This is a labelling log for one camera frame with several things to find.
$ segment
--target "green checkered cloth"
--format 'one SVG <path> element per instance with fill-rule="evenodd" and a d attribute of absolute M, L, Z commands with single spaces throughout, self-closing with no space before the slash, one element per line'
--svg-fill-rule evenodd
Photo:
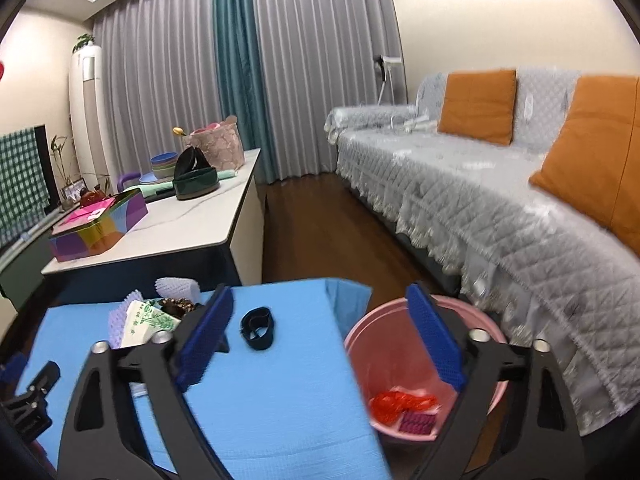
<path fill-rule="evenodd" d="M 44 218 L 49 191 L 33 128 L 0 137 L 0 246 Z"/>

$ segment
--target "teal curtain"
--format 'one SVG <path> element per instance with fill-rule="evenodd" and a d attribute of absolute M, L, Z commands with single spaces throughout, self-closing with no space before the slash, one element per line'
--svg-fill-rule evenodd
<path fill-rule="evenodd" d="M 238 117 L 238 131 L 246 150 L 262 149 L 263 177 L 271 183 L 276 180 L 275 149 L 262 79 L 254 0 L 214 0 L 214 30 L 222 113 L 225 117 Z"/>

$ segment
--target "white marble tabletop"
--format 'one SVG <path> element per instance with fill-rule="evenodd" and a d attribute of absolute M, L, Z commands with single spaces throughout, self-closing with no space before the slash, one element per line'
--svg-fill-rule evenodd
<path fill-rule="evenodd" d="M 260 149 L 244 152 L 245 164 L 238 175 L 221 180 L 220 188 L 213 193 L 193 200 L 180 201 L 174 196 L 151 202 L 146 205 L 148 214 L 108 251 L 69 262 L 54 258 L 42 273 L 54 274 L 225 243 L 259 153 Z"/>

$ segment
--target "white wall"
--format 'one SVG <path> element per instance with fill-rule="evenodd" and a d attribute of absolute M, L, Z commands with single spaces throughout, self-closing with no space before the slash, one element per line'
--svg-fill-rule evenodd
<path fill-rule="evenodd" d="M 3 298 L 2 294 L 0 294 L 0 340 L 4 337 L 16 315 L 17 312 L 11 301 Z"/>
<path fill-rule="evenodd" d="M 410 99 L 424 75 L 557 66 L 640 74 L 612 0 L 394 0 Z"/>
<path fill-rule="evenodd" d="M 65 171 L 78 177 L 69 118 L 68 73 L 76 38 L 90 30 L 34 10 L 18 13 L 0 43 L 0 136 L 44 124 L 49 140 L 67 136 Z M 58 186 L 64 186 L 52 162 Z"/>

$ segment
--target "picture frame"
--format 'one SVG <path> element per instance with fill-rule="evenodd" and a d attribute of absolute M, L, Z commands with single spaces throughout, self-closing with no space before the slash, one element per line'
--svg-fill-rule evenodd
<path fill-rule="evenodd" d="M 72 200 L 74 203 L 80 202 L 80 192 L 86 188 L 84 178 L 76 180 L 74 183 L 69 184 L 62 188 L 63 200 Z"/>

